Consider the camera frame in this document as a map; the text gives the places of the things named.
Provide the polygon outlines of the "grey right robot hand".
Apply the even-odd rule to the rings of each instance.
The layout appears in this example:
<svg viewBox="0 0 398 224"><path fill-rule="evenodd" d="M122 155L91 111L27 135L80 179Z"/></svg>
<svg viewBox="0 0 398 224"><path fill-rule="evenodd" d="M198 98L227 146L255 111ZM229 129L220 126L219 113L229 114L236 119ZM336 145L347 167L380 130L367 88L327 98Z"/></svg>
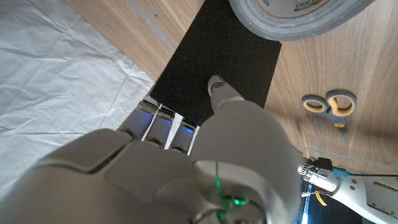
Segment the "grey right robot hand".
<svg viewBox="0 0 398 224"><path fill-rule="evenodd" d="M181 127L160 146L135 130L137 108L121 127L86 134L38 160L1 200L2 223L293 223L302 158L280 124L218 76L208 82L213 116L197 134Z"/></svg>

